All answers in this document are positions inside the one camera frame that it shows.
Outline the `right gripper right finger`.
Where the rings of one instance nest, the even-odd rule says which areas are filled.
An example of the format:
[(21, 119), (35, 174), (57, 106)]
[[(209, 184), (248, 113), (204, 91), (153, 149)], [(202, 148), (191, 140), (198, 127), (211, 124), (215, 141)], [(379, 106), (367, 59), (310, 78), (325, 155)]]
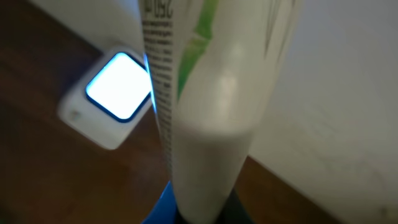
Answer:
[(217, 219), (217, 224), (254, 224), (235, 190), (230, 193)]

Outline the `white lotion tube gold cap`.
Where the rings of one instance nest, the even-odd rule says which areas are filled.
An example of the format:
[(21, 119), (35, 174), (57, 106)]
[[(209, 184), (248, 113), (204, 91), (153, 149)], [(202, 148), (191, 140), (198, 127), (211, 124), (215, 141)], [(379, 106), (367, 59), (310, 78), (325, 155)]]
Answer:
[(248, 156), (300, 1), (139, 2), (152, 98), (177, 208), (214, 223)]

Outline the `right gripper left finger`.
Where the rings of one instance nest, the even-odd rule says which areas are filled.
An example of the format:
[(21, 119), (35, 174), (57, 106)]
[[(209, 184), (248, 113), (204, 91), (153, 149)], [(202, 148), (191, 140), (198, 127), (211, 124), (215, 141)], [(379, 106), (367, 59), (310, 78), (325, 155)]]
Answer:
[(142, 224), (174, 224), (177, 214), (177, 204), (171, 182), (165, 186), (157, 203)]

